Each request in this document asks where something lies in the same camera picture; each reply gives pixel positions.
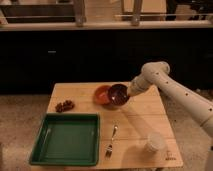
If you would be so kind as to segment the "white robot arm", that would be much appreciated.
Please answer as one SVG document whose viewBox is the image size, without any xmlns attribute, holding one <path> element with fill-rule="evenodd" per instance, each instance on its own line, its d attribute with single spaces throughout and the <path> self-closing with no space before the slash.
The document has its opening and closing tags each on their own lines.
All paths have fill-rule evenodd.
<svg viewBox="0 0 213 171">
<path fill-rule="evenodd" d="M 141 73 L 131 81 L 127 94 L 130 97 L 136 96 L 147 91 L 151 85 L 156 85 L 179 103 L 211 138 L 204 171 L 213 171 L 213 102 L 176 82 L 168 76 L 169 73 L 170 66 L 167 62 L 146 63 L 142 66 Z"/>
</svg>

